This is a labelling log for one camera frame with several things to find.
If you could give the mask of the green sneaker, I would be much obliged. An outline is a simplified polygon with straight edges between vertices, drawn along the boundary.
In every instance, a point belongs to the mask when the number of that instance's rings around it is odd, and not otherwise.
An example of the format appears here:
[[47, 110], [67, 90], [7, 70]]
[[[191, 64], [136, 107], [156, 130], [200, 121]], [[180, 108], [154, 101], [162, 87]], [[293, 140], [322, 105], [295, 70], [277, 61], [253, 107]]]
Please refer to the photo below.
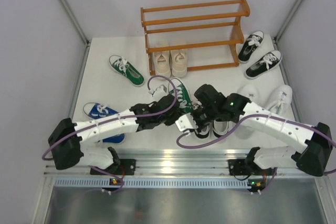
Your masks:
[[128, 79], [134, 86], [144, 85], [143, 75], [124, 57], [111, 55], [109, 65], [113, 71]]
[[180, 109], [182, 109], [184, 113], [190, 113], [192, 111], [192, 100], [188, 89], [179, 78], [173, 78], [171, 81], [176, 88], [177, 100], [179, 102]]

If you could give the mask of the beige sneaker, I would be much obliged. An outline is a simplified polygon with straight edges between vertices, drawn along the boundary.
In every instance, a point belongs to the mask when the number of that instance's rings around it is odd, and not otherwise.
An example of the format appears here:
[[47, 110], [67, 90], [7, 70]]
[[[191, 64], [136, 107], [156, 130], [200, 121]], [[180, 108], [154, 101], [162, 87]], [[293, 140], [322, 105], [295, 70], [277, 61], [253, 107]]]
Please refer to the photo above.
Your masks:
[[172, 75], [183, 78], [187, 74], [187, 49], [174, 49], [170, 51], [172, 62]]
[[165, 77], [171, 76], [170, 68], [170, 51], [156, 51], [152, 53], [153, 63], [156, 75], [162, 75]]

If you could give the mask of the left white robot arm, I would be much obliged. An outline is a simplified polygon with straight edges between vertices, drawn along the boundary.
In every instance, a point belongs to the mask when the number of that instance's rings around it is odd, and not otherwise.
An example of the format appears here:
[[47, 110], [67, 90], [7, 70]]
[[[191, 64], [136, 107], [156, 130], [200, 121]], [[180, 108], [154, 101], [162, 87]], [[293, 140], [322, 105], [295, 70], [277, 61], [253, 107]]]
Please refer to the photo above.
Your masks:
[[182, 115], [178, 100], [169, 94], [159, 101], [138, 103], [102, 119], [84, 122], [63, 119], [48, 139], [52, 160], [57, 170], [82, 165], [113, 175], [119, 170], [120, 159], [114, 148], [99, 146], [100, 141], [120, 134], [151, 130], [161, 124], [170, 126]]

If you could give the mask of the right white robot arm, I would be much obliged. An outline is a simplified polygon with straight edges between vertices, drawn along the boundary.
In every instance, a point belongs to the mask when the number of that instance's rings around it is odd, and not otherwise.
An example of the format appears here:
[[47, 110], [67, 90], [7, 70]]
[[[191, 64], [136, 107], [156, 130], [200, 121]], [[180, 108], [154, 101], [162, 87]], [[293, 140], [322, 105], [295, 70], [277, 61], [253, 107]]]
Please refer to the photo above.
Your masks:
[[253, 147], [244, 164], [253, 175], [269, 168], [298, 168], [315, 177], [326, 174], [325, 169], [333, 145], [330, 127], [302, 124], [274, 114], [238, 93], [224, 96], [212, 85], [204, 84], [194, 93], [201, 107], [192, 113], [198, 127], [215, 120], [233, 122], [263, 132], [285, 143], [283, 147]]

